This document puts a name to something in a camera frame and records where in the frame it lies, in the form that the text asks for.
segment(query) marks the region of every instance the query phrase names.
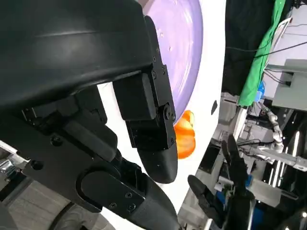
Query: orange object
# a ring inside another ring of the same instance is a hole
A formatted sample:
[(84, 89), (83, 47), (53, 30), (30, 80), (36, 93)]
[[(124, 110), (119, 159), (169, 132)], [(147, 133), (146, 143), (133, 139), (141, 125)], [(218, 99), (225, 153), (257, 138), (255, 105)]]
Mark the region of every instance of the orange object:
[(195, 150), (196, 142), (193, 126), (194, 114), (190, 110), (187, 110), (174, 127), (178, 159), (184, 159), (190, 156)]

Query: purple plate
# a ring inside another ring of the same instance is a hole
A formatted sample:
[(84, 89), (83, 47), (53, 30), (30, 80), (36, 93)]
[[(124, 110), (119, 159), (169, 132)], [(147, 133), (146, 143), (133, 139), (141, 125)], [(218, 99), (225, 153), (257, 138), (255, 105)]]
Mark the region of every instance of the purple plate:
[(157, 30), (177, 122), (189, 103), (200, 67), (203, 37), (201, 6), (198, 0), (149, 0), (143, 11), (153, 19)]

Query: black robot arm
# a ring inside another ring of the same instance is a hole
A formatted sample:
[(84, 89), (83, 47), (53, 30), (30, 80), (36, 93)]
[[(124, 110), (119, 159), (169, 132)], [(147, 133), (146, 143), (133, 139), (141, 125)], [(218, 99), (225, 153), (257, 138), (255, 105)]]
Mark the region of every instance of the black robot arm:
[[(0, 13), (0, 140), (24, 159), (22, 173), (92, 212), (106, 207), (148, 230), (178, 230), (154, 182), (177, 175), (176, 114), (155, 26), (141, 6), (6, 1)], [(111, 81), (151, 178), (121, 156), (106, 126), (96, 84)]]

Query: white table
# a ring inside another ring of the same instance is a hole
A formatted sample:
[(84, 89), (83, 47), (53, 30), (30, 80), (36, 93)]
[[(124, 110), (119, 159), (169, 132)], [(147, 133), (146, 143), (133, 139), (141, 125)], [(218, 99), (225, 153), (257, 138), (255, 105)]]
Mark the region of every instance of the white table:
[[(204, 28), (201, 65), (191, 100), (187, 106), (187, 109), (195, 115), (196, 148), (190, 157), (179, 160), (176, 180), (171, 184), (161, 185), (177, 212), (179, 212), (189, 189), (188, 175), (196, 173), (217, 126), (221, 97), (225, 52), (226, 0), (200, 0), (200, 3)], [(112, 84), (100, 85), (98, 88), (108, 117), (107, 126), (118, 136), (118, 149), (124, 158), (137, 163), (145, 172), (136, 149), (131, 147), (127, 128), (120, 116)], [(211, 115), (211, 108), (215, 100), (218, 103), (218, 108)], [(102, 210), (102, 215), (116, 230), (140, 229), (106, 208)]]

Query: green fabric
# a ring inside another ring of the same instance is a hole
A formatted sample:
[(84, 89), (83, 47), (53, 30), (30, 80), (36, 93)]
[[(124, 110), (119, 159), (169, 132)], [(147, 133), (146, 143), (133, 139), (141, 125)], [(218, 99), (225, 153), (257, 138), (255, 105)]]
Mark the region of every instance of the green fabric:
[[(272, 38), (279, 24), (280, 17), (283, 12), (284, 3), (285, 0), (275, 0), (273, 14), (272, 14), (272, 26), (265, 34), (259, 46), (259, 49), (256, 53), (256, 56), (267, 54), (270, 52), (272, 46)], [(250, 106), (255, 100), (267, 58), (268, 56), (263, 56), (254, 59), (249, 71), (248, 78), (243, 87), (243, 91), (240, 95), (240, 99), (238, 102), (240, 106)]]

